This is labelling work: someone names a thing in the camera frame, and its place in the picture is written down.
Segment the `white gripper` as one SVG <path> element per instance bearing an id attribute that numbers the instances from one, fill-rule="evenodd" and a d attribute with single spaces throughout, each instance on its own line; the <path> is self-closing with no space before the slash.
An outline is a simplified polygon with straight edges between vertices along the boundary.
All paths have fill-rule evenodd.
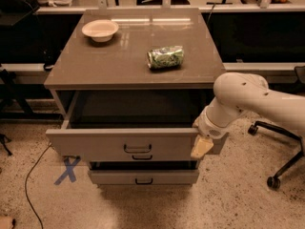
<path id="1" fill-rule="evenodd" d="M 193 127 L 202 135 L 195 139 L 191 158 L 201 159 L 214 146 L 213 139 L 219 139 L 227 133 L 229 121 L 227 117 L 217 113 L 210 107 L 205 107 L 193 122 Z"/>

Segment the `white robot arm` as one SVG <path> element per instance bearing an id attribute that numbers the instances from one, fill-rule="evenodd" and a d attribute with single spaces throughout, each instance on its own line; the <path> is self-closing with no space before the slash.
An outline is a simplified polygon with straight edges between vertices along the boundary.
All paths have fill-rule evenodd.
<path id="1" fill-rule="evenodd" d="M 230 124 L 247 112 L 261 115 L 305 137 L 305 97 L 273 91 L 260 75 L 223 73 L 213 84 L 213 94 L 212 102 L 193 123 L 198 135 L 191 158 L 201 159 L 206 155 L 214 140 L 225 135 Z"/>

